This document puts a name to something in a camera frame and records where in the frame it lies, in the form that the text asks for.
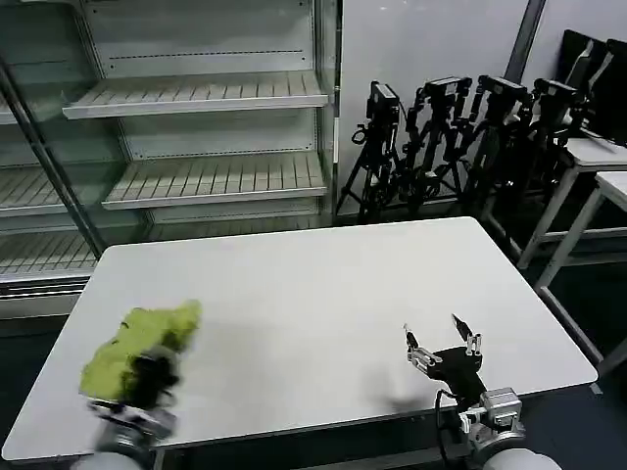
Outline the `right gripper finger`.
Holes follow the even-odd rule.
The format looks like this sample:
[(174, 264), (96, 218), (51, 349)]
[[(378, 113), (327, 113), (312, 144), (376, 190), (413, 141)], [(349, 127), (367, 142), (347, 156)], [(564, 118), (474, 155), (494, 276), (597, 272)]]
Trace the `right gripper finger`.
[(410, 327), (404, 324), (404, 333), (407, 345), (408, 362), (422, 373), (427, 373), (430, 367), (442, 362), (442, 358), (422, 347)]
[(465, 341), (465, 353), (467, 355), (481, 355), (482, 336), (474, 334), (468, 324), (456, 315), (453, 314), (452, 319), (458, 333)]

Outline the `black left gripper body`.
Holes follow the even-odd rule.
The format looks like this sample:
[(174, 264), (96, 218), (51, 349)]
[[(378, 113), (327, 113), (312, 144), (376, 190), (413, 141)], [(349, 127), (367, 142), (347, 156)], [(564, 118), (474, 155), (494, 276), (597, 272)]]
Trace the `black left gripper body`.
[(131, 363), (126, 404), (136, 408), (155, 408), (178, 381), (176, 363), (170, 357), (140, 355)]

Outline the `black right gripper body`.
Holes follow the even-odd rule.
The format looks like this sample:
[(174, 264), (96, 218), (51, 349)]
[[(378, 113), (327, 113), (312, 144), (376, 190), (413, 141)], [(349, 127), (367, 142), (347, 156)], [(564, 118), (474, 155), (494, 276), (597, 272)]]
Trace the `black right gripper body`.
[(435, 352), (438, 360), (427, 366), (427, 376), (447, 384), (460, 399), (478, 399), (486, 391), (479, 377), (483, 355), (467, 352), (466, 347), (454, 347)]

